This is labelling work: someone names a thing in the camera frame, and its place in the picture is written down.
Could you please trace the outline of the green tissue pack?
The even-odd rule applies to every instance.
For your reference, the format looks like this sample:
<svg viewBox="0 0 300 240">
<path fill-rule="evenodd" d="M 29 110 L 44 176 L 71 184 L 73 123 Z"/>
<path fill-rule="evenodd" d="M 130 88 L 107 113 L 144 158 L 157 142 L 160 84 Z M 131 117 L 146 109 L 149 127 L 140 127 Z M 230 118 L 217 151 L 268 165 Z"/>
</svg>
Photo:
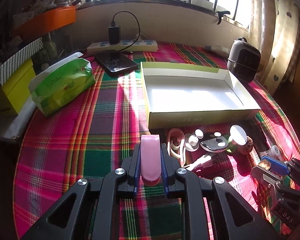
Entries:
<svg viewBox="0 0 300 240">
<path fill-rule="evenodd" d="M 95 83 L 91 63 L 82 55 L 74 53 L 30 81 L 31 99 L 44 116 L 51 116 Z"/>
</svg>

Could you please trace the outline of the white black game controller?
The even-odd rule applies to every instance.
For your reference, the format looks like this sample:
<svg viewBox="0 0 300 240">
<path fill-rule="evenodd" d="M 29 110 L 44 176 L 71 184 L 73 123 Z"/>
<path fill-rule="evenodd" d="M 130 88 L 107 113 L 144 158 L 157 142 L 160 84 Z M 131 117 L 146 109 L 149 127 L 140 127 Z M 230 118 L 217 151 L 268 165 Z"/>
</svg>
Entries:
<svg viewBox="0 0 300 240">
<path fill-rule="evenodd" d="M 198 146 L 206 152 L 221 153 L 228 148 L 228 140 L 220 132 L 203 132 L 196 129 L 194 135 L 198 138 Z"/>
</svg>

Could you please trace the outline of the black smartphone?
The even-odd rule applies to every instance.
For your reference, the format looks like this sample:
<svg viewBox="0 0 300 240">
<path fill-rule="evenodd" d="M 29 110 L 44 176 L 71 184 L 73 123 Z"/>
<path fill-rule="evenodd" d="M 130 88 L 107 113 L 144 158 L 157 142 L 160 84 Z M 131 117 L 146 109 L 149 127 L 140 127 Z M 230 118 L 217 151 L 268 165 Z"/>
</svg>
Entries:
<svg viewBox="0 0 300 240">
<path fill-rule="evenodd" d="M 94 58 L 111 77 L 127 74 L 138 69 L 137 63 L 116 51 L 97 53 Z"/>
</svg>

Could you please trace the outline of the small white desk fan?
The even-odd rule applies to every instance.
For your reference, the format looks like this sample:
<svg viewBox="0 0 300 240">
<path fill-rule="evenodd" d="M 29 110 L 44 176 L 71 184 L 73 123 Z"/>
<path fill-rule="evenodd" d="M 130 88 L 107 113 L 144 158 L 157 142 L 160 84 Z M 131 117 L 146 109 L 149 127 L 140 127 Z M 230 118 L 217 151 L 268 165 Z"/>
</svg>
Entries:
<svg viewBox="0 0 300 240">
<path fill-rule="evenodd" d="M 259 64 L 261 53 L 247 42 L 245 37 L 234 40 L 227 61 L 227 68 L 241 82 L 253 81 Z"/>
</svg>

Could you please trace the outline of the shallow white cardboard box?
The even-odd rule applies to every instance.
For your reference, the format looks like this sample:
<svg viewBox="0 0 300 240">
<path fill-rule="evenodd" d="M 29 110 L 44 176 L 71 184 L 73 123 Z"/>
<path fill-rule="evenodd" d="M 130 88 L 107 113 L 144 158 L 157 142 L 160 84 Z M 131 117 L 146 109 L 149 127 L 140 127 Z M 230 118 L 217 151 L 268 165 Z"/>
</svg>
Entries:
<svg viewBox="0 0 300 240">
<path fill-rule="evenodd" d="M 261 109 L 227 69 L 142 62 L 140 70 L 149 129 L 249 120 Z"/>
</svg>

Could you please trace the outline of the orange tray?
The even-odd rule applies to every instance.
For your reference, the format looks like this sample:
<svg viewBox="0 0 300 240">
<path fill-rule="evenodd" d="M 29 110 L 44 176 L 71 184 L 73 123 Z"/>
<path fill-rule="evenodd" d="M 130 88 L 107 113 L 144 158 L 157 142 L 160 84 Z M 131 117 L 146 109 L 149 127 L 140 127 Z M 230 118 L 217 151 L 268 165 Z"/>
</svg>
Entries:
<svg viewBox="0 0 300 240">
<path fill-rule="evenodd" d="M 32 42 L 51 31 L 75 22 L 76 8 L 60 7 L 28 20 L 12 31 L 12 37 L 19 36 L 24 42 Z"/>
</svg>

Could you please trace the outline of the black window clip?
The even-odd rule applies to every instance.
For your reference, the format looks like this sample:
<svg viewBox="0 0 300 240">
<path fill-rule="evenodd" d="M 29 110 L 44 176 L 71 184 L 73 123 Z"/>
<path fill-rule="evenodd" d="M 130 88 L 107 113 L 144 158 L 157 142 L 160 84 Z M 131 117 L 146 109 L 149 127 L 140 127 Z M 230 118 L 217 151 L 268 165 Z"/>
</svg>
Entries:
<svg viewBox="0 0 300 240">
<path fill-rule="evenodd" d="M 217 17 L 218 17 L 218 22 L 217 22 L 217 25 L 219 25 L 222 21 L 222 18 L 225 16 L 225 15 L 230 15 L 230 11 L 228 10 L 223 10 L 223 11 L 217 11 Z"/>
</svg>

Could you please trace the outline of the pink oblong case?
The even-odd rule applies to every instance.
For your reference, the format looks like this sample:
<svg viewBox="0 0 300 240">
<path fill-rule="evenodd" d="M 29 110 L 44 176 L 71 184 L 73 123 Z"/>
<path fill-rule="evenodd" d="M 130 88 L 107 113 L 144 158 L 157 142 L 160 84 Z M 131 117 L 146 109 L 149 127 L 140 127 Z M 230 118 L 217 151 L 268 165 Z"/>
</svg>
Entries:
<svg viewBox="0 0 300 240">
<path fill-rule="evenodd" d="M 140 144 L 141 177 L 146 186 L 155 186 L 161 176 L 161 148 L 159 135 L 142 135 Z"/>
</svg>

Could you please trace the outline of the heart pattern curtain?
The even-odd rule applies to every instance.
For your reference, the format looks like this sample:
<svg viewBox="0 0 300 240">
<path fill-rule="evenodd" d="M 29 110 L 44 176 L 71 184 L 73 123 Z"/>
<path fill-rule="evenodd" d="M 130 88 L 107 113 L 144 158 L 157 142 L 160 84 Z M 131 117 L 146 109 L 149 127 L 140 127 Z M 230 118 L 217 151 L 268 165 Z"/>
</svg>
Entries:
<svg viewBox="0 0 300 240">
<path fill-rule="evenodd" d="M 294 0 L 251 0 L 249 42 L 261 53 L 257 81 L 273 95 L 294 81 L 300 52 L 300 10 Z"/>
</svg>

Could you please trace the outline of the white power strip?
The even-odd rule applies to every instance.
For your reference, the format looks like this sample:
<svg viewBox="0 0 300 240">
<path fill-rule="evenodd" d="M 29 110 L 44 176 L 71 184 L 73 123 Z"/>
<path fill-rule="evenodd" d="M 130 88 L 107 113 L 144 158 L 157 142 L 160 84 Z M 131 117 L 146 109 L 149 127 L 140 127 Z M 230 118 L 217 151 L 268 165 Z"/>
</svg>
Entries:
<svg viewBox="0 0 300 240">
<path fill-rule="evenodd" d="M 153 40 L 137 41 L 123 40 L 118 44 L 110 44 L 108 41 L 92 43 L 87 48 L 88 55 L 94 55 L 103 51 L 129 51 L 129 52 L 157 52 L 158 44 Z"/>
</svg>

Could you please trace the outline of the yellow box striped lid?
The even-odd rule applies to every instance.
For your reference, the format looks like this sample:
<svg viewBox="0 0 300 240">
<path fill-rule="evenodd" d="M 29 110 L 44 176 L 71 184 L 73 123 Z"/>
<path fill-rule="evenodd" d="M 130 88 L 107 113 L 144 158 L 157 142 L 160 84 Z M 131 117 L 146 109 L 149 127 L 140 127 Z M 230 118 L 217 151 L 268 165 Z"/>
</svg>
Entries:
<svg viewBox="0 0 300 240">
<path fill-rule="evenodd" d="M 0 118 L 21 112 L 30 96 L 30 81 L 36 76 L 31 57 L 42 48 L 42 39 L 38 38 L 0 66 Z"/>
</svg>

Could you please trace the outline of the white flat box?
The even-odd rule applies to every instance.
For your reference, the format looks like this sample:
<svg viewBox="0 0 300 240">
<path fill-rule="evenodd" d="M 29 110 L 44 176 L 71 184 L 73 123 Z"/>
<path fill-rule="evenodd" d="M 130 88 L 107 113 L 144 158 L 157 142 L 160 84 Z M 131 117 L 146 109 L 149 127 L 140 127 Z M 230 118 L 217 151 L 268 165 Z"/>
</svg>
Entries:
<svg viewBox="0 0 300 240">
<path fill-rule="evenodd" d="M 35 109 L 36 105 L 29 96 L 17 116 L 0 119 L 0 141 L 16 143 L 23 136 Z"/>
</svg>

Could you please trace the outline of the round white mirror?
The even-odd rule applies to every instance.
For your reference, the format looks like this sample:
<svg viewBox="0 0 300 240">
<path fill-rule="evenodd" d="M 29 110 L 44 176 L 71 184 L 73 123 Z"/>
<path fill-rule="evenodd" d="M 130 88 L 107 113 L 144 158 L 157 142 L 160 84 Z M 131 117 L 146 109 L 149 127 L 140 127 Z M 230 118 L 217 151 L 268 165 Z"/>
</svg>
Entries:
<svg viewBox="0 0 300 240">
<path fill-rule="evenodd" d="M 247 143 L 247 134 L 245 130 L 239 125 L 232 125 L 230 127 L 228 142 L 234 145 L 244 146 Z"/>
</svg>

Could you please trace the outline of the black silver flashlight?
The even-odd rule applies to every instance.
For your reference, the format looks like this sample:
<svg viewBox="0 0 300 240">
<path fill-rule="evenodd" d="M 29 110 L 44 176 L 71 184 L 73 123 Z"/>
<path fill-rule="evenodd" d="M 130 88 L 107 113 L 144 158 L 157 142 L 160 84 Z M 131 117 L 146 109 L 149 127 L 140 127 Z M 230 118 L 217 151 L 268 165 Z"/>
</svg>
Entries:
<svg viewBox="0 0 300 240">
<path fill-rule="evenodd" d="M 271 146 L 270 149 L 268 149 L 266 151 L 260 152 L 260 157 L 263 157 L 265 155 L 267 155 L 273 159 L 283 161 L 281 151 L 276 145 Z"/>
</svg>

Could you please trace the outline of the brown carved walnut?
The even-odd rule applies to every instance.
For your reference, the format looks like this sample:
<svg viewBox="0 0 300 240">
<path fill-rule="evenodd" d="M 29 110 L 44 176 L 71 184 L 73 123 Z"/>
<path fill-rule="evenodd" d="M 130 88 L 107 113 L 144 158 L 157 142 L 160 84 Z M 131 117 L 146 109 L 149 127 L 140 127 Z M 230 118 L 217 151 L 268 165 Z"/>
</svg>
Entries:
<svg viewBox="0 0 300 240">
<path fill-rule="evenodd" d="M 237 151 L 242 155 L 248 155 L 253 151 L 254 143 L 251 137 L 247 136 L 247 142 L 244 145 L 238 145 Z"/>
</svg>

